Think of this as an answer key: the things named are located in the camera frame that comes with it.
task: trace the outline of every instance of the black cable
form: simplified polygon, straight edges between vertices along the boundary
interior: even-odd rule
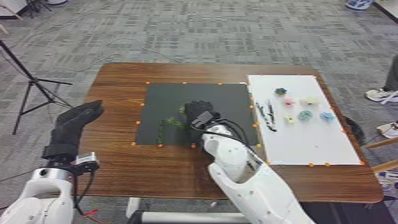
[[[243,134],[245,142],[247,142],[247,145],[248,145],[248,138],[247,138],[247,135],[245,135],[245,130],[243,130],[243,128],[239,127],[239,125],[236,124],[234,121],[231,121],[229,119],[225,119],[225,121],[238,127],[239,132],[241,132],[241,134]]]
[[[204,131],[202,129],[197,129],[193,125],[190,125],[190,128],[191,128],[195,131],[199,131],[202,134],[211,134],[211,135],[218,135],[218,136],[222,136],[222,137],[225,137],[225,138],[231,138],[234,141],[238,141],[238,142],[243,144],[243,146],[247,147],[247,149],[248,149],[248,150],[252,151],[252,153],[254,153],[254,150],[252,150],[250,146],[248,146],[248,145],[245,144],[245,142],[243,142],[239,139],[236,139],[231,135],[215,133],[215,132],[211,132],[211,131]]]
[[[236,135],[239,141],[245,141],[243,138],[241,138],[241,135],[239,135],[239,133],[238,133],[238,131],[236,131],[236,129],[234,129],[234,127],[231,126],[231,124],[225,123],[225,122],[218,122],[218,124],[222,124],[222,125],[227,126],[227,129],[231,130],[232,134]]]
[[[223,119],[216,120],[216,122],[220,124],[227,125],[227,123],[223,121],[229,122],[234,125],[234,127],[239,129],[239,132],[241,132],[241,135],[243,135],[243,141],[245,141],[245,144],[248,145],[248,138],[247,138],[247,135],[245,135],[243,128],[239,127],[239,125],[236,124],[236,122],[232,122],[229,119],[223,118]]]
[[[10,177],[3,178],[3,179],[0,180],[0,183],[1,183],[5,180],[8,180],[8,179],[12,179],[12,178],[16,178],[16,177],[23,176],[24,174],[32,173],[32,172],[33,172],[33,170],[35,170],[35,169],[32,169],[32,170],[30,170],[30,171],[26,171],[24,173],[19,173],[17,175],[14,175],[14,176],[10,176]]]
[[[78,214],[83,216],[83,211],[78,205],[78,176],[72,172],[72,204],[74,204],[74,209],[78,211]]]
[[[80,203],[80,201],[83,199],[83,196],[87,194],[87,191],[90,189],[90,185],[92,185],[92,182],[94,182],[94,177],[96,177],[96,171],[90,172],[90,179],[88,179],[88,183],[87,183],[87,186],[85,186],[85,189],[83,189],[83,193],[81,193],[80,198],[78,198],[78,203]]]

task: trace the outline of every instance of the gray carpet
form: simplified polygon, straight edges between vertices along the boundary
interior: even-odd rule
[[[382,106],[362,97],[383,84],[398,49],[396,23],[373,7],[353,12],[339,0],[71,0],[33,19],[24,16],[1,24],[10,35],[0,33],[0,39],[37,77],[74,84],[58,89],[72,105],[110,61],[295,64],[319,70],[367,139],[374,127],[396,119],[398,104]],[[28,114],[10,135],[24,84],[0,58],[0,178],[40,165],[53,118],[64,110],[51,105]],[[37,92],[30,102],[30,106],[40,102]],[[364,153],[371,165],[398,159],[394,146]],[[28,175],[0,183],[0,207],[16,199],[26,179]],[[222,203],[220,209],[232,210]],[[206,201],[151,199],[142,204],[152,210],[209,209]],[[126,198],[87,198],[83,207],[99,209],[103,220],[122,223]],[[398,214],[398,205],[390,211]]]

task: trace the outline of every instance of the white paper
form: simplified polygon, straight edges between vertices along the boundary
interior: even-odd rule
[[[277,96],[275,89],[287,90],[284,96]],[[264,106],[271,102],[275,113],[275,129],[271,132],[266,127],[264,119],[255,107],[255,117],[259,121],[259,131],[264,144],[266,160],[270,164],[284,165],[358,165],[360,159],[342,132],[337,117],[332,122],[319,118],[321,112],[334,114],[330,104],[319,89],[312,75],[248,75],[248,91],[254,102]],[[300,100],[316,97],[319,104],[307,106]],[[284,98],[295,100],[293,107],[284,105]],[[300,121],[298,113],[309,110],[312,119]],[[295,124],[287,124],[284,116],[291,115]]]

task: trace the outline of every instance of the tripod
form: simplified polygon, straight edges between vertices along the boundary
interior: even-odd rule
[[[71,104],[65,102],[65,100],[56,96],[56,94],[51,92],[51,90],[40,85],[40,82],[49,82],[49,83],[55,83],[56,85],[64,84],[64,85],[71,85],[71,83],[67,82],[58,82],[58,81],[53,81],[53,80],[48,80],[48,79],[37,79],[16,56],[14,56],[14,53],[10,52],[10,49],[7,47],[7,45],[3,44],[3,41],[0,40],[0,47],[3,48],[3,51],[23,71],[23,75],[24,77],[28,78],[28,87],[26,87],[26,92],[24,92],[24,96],[23,96],[23,101],[21,101],[21,108],[19,108],[19,112],[17,112],[17,118],[16,118],[16,124],[14,124],[14,130],[12,130],[12,135],[16,135],[16,131],[17,131],[17,126],[19,126],[19,122],[21,122],[21,116],[30,113],[33,110],[37,110],[40,107],[44,107],[49,103],[55,103],[58,106],[64,106],[64,107],[69,107],[72,108]],[[40,103],[35,107],[32,107],[30,109],[24,110],[24,106],[26,106],[26,100],[28,100],[28,94],[30,94],[30,90],[32,90],[32,87],[35,87],[39,89],[39,92],[42,93],[44,95],[44,98],[46,98],[46,102]]]

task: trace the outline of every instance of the shoe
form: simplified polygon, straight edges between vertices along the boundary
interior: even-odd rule
[[[396,91],[383,91],[383,89],[371,89],[366,93],[364,93],[364,96],[366,98],[374,101],[374,102],[380,102],[385,100],[385,98],[390,96],[390,94],[394,93]],[[390,98],[389,102],[398,102],[398,94],[396,96]]]
[[[398,137],[398,122],[378,126],[376,130],[385,138],[396,138]]]

